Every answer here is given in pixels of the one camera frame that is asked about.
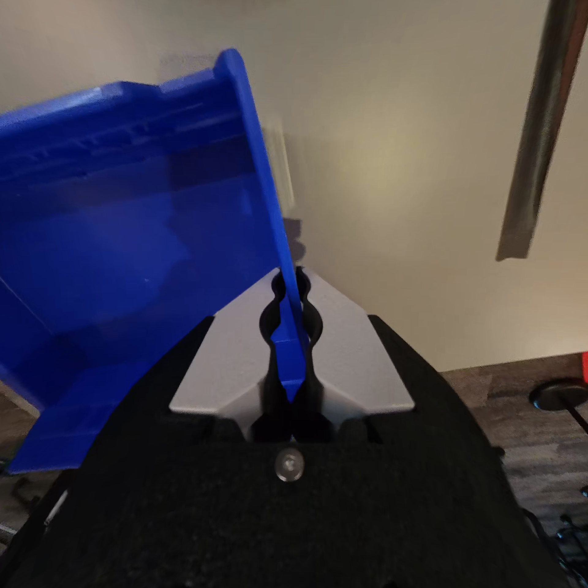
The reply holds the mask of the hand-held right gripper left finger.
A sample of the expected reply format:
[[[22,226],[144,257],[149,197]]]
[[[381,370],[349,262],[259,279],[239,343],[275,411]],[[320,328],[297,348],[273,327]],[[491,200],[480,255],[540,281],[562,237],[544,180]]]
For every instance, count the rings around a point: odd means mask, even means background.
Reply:
[[[231,419],[253,441],[271,351],[291,339],[290,320],[282,326],[284,296],[275,268],[214,315],[169,404],[173,415]]]

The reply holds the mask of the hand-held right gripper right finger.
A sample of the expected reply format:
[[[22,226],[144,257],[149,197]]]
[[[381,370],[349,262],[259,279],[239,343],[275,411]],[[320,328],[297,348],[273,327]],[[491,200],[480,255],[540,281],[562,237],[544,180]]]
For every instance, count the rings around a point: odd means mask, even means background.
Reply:
[[[305,378],[294,397],[294,438],[328,443],[353,419],[415,408],[368,314],[317,273],[296,269]]]

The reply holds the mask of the blue plastic bin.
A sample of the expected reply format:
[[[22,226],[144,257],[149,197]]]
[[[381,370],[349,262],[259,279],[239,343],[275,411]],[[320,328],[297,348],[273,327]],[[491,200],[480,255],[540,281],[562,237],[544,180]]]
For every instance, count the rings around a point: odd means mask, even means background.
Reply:
[[[281,268],[300,304],[244,61],[1,115],[1,380],[40,411],[7,472],[81,465],[202,320]]]

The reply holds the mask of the black round floor base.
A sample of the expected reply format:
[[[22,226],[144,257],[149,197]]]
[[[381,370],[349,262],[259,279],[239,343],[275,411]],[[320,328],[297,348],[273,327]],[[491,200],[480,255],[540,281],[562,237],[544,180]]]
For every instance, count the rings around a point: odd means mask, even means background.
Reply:
[[[529,402],[545,412],[576,408],[587,402],[587,383],[582,379],[555,379],[537,386],[529,394]]]

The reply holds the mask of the metal pole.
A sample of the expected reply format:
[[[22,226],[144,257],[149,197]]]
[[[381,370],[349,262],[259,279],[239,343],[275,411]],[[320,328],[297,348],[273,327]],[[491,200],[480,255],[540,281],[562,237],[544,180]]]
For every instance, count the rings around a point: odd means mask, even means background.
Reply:
[[[548,2],[496,250],[498,262],[529,255],[586,31],[587,1]]]

